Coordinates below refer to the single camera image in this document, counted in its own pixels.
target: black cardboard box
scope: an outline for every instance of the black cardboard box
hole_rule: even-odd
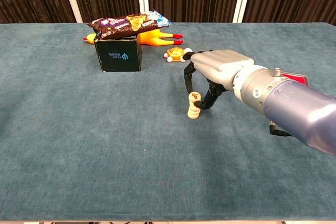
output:
[[[103,72],[134,72],[141,70],[140,37],[94,40]]]

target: snack bag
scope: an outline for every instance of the snack bag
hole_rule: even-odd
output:
[[[88,23],[100,39],[119,39],[170,25],[157,11],[131,14],[118,18],[99,18]]]

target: metallic robot arm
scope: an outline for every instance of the metallic robot arm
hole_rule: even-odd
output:
[[[243,103],[287,131],[279,135],[292,135],[336,156],[335,97],[282,76],[280,69],[254,65],[251,58],[232,50],[189,52],[184,59],[191,61],[184,70],[189,93],[196,70],[209,82],[204,100],[195,102],[196,107],[208,109],[222,92],[232,90]]]

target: toy turtle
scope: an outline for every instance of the toy turtle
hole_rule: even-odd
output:
[[[181,47],[173,47],[163,55],[164,58],[167,58],[167,62],[172,62],[172,61],[180,61],[180,62],[185,62],[183,59],[183,56],[187,52],[192,52],[190,48],[183,49]]]

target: blue-green tablecloth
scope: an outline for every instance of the blue-green tablecloth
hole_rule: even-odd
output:
[[[173,23],[194,51],[232,49],[336,95],[336,27]],[[336,219],[336,158],[225,92],[190,120],[186,63],[143,46],[103,73],[85,24],[0,25],[0,220]],[[194,74],[202,95],[208,84]]]

